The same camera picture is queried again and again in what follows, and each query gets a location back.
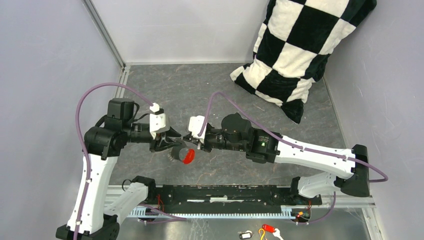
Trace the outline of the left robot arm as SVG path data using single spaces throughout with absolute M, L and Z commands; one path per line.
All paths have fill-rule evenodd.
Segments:
M 140 203 L 153 203 L 158 194 L 154 179 L 136 176 L 113 203 L 105 199 L 113 169 L 128 143 L 148 144 L 151 152 L 179 145 L 181 135 L 170 127 L 158 105 L 152 107 L 149 123 L 140 123 L 140 106 L 133 100 L 113 98 L 107 114 L 83 138 L 83 173 L 73 213 L 56 230 L 61 240 L 115 240 L 124 219 Z

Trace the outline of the red key tag with keyring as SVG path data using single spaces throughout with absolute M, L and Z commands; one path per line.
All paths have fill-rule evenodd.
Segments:
M 185 153 L 185 155 L 184 155 L 184 158 L 182 159 L 182 162 L 183 162 L 185 165 L 190 164 L 190 163 L 194 160 L 195 155 L 196 155 L 195 151 L 194 151 L 193 149 L 191 149 L 191 148 L 188 148 L 188 149 L 186 150 L 186 153 Z

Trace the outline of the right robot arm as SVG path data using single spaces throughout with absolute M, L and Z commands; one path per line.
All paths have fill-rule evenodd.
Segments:
M 368 162 L 368 149 L 364 145 L 342 149 L 297 141 L 277 132 L 254 128 L 251 121 L 239 113 L 224 117 L 220 128 L 208 123 L 201 129 L 204 120 L 204 116 L 192 116 L 189 133 L 183 137 L 201 151 L 244 152 L 247 159 L 259 164 L 294 164 L 320 170 L 316 175 L 292 179 L 288 196 L 295 204 L 336 191 L 353 197 L 370 196 L 369 168 L 363 165 Z

